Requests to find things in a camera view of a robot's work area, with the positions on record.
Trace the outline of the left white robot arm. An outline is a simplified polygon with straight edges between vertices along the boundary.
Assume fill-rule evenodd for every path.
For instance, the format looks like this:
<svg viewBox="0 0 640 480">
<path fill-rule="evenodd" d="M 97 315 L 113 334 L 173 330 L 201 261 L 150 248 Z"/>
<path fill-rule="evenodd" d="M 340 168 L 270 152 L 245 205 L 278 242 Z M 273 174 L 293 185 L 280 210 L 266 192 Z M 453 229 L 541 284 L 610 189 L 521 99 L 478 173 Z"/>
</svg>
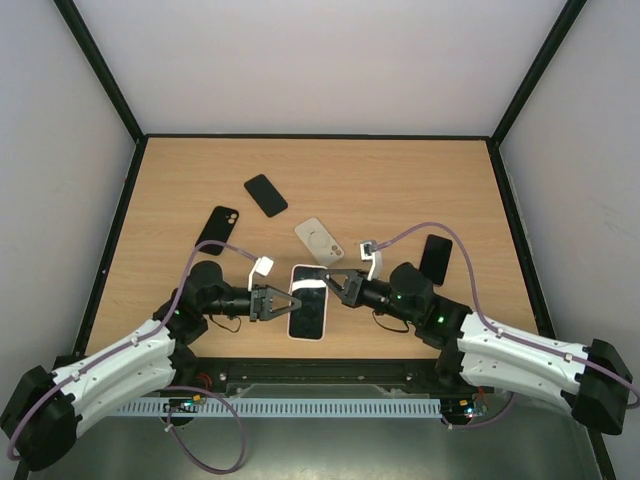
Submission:
<svg viewBox="0 0 640 480">
<path fill-rule="evenodd" d="M 301 305 L 269 285 L 233 287 L 217 263 L 197 263 L 130 334 L 51 372 L 37 366 L 22 375 L 1 414 L 8 458 L 45 469 L 113 410 L 153 391 L 189 388 L 198 370 L 190 346 L 207 331 L 208 317 L 268 321 Z"/>
</svg>

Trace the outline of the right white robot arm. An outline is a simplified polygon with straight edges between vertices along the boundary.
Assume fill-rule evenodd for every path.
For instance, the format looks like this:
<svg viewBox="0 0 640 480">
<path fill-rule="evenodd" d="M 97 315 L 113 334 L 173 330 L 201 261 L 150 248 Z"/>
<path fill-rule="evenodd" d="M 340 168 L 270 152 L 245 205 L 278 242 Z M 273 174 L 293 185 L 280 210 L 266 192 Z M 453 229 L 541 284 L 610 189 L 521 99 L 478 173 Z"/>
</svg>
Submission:
<svg viewBox="0 0 640 480">
<path fill-rule="evenodd" d="M 348 269 L 330 269 L 320 278 L 343 305 L 368 307 L 413 326 L 418 339 L 440 352 L 435 375 L 443 389 L 469 385 L 528 396 L 590 429 L 621 434 L 632 376 L 611 344 L 561 342 L 490 320 L 436 294 L 408 262 L 388 281 Z"/>
</svg>

